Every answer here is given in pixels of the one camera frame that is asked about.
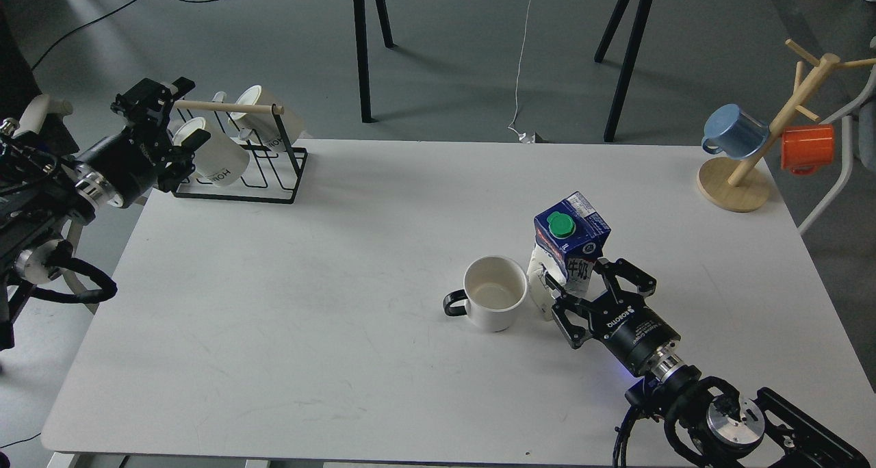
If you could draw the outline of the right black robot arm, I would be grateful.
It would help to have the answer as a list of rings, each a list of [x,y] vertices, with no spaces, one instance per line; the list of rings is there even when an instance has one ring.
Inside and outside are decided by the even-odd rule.
[[[774,390],[763,387],[747,398],[683,362],[676,352],[679,333],[645,302],[655,291],[652,276],[625,259],[598,259],[595,271],[605,290],[594,300],[573,296],[544,265],[535,276],[567,343],[578,349],[593,338],[637,378],[615,430],[614,467],[626,467],[633,427],[644,419],[662,422],[673,451],[697,467],[738,467],[764,438],[783,452],[775,467],[869,466],[859,450]]]

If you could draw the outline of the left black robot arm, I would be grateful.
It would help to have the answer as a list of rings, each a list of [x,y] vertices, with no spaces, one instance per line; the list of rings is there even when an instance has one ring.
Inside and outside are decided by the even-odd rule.
[[[30,298],[62,304],[98,304],[118,285],[106,272],[75,256],[65,224],[90,224],[105,204],[128,208],[150,188],[175,192],[194,172],[195,151],[209,137],[198,133],[175,146],[167,128],[173,106],[194,89],[191,79],[170,84],[141,79],[119,94],[112,111],[125,127],[78,157],[34,146],[47,114],[69,114],[66,101],[38,96],[20,122],[2,127],[2,349],[15,346],[14,322]]]

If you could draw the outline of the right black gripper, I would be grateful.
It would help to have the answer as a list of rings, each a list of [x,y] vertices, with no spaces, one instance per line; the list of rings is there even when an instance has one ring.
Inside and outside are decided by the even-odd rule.
[[[594,300],[595,310],[590,313],[585,299],[567,293],[548,270],[543,271],[543,284],[552,302],[550,315],[573,350],[594,336],[630,374],[644,376],[656,365],[657,350],[681,340],[680,334],[645,303],[645,298],[653,296],[657,280],[623,258],[614,262],[600,258],[594,270],[602,277],[605,291]],[[636,291],[623,290],[619,280],[629,282]]]

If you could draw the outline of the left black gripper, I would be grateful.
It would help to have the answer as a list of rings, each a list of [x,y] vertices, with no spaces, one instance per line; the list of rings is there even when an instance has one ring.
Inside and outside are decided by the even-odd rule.
[[[129,208],[157,182],[175,193],[194,174],[196,151],[209,141],[206,129],[195,129],[180,146],[172,146],[167,125],[175,101],[195,88],[179,77],[166,84],[141,79],[117,94],[112,111],[125,119],[125,129],[86,150],[75,162],[75,187],[94,208],[110,204]]]

